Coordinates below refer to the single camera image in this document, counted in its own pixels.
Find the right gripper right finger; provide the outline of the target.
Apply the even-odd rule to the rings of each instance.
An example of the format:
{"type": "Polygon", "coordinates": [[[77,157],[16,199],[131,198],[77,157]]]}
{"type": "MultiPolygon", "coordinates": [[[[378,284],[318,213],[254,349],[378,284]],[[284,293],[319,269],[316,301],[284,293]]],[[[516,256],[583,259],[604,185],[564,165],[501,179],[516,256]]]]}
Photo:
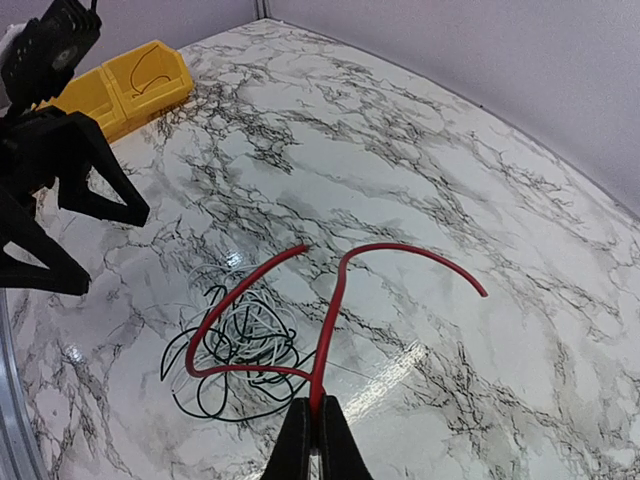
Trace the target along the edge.
{"type": "Polygon", "coordinates": [[[320,478],[372,480],[335,396],[324,395],[318,420],[320,478]]]}

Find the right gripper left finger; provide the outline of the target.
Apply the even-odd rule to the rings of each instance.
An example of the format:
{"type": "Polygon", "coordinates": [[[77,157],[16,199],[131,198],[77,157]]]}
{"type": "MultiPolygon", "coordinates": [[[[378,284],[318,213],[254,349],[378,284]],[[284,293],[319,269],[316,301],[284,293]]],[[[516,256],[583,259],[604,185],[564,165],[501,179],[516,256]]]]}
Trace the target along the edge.
{"type": "Polygon", "coordinates": [[[309,399],[292,401],[261,480],[307,480],[312,446],[309,399]]]}

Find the yellow bin middle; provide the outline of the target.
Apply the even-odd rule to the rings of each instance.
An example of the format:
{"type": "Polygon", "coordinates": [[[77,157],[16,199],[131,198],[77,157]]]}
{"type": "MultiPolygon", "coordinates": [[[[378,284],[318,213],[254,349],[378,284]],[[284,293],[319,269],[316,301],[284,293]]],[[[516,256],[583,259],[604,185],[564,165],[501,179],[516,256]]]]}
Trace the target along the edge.
{"type": "Polygon", "coordinates": [[[41,102],[37,109],[48,106],[89,116],[98,123],[109,143],[127,134],[127,117],[102,67],[74,78],[58,97],[41,102]]]}

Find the yellow bin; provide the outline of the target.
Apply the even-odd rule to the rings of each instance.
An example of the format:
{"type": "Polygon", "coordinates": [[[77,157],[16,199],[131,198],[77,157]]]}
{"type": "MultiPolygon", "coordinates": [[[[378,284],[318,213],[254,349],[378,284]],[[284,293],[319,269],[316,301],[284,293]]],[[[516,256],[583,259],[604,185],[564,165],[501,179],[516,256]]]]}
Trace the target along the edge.
{"type": "Polygon", "coordinates": [[[127,117],[102,67],[74,78],[58,97],[41,102],[37,109],[48,106],[89,116],[98,123],[109,143],[127,134],[127,117]]]}
{"type": "Polygon", "coordinates": [[[194,88],[182,55],[159,40],[108,60],[102,68],[127,117],[128,130],[185,102],[194,88]]]}

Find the yellow bin far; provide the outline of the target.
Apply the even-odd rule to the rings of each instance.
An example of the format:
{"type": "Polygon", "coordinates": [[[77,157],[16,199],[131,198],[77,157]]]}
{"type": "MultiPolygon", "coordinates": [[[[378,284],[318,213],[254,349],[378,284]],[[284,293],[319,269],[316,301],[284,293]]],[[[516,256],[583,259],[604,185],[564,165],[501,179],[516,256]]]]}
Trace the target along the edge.
{"type": "Polygon", "coordinates": [[[128,130],[185,102],[194,88],[182,55],[159,40],[108,60],[102,68],[127,117],[128,130]]]}

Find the front aluminium rail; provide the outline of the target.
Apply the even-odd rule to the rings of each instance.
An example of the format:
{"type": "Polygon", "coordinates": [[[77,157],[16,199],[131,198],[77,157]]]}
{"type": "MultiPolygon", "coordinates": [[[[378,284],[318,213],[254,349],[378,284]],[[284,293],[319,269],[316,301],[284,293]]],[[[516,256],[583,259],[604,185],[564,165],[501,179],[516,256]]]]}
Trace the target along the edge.
{"type": "Polygon", "coordinates": [[[26,410],[4,290],[1,290],[1,478],[49,478],[26,410]]]}

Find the left aluminium frame post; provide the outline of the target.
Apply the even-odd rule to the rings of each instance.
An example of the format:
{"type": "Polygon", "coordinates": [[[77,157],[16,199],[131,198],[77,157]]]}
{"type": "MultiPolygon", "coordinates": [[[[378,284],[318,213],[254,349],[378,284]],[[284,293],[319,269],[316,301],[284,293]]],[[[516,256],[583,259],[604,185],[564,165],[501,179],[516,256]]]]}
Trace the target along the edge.
{"type": "Polygon", "coordinates": [[[269,19],[272,17],[269,0],[254,0],[253,6],[256,20],[269,19]]]}

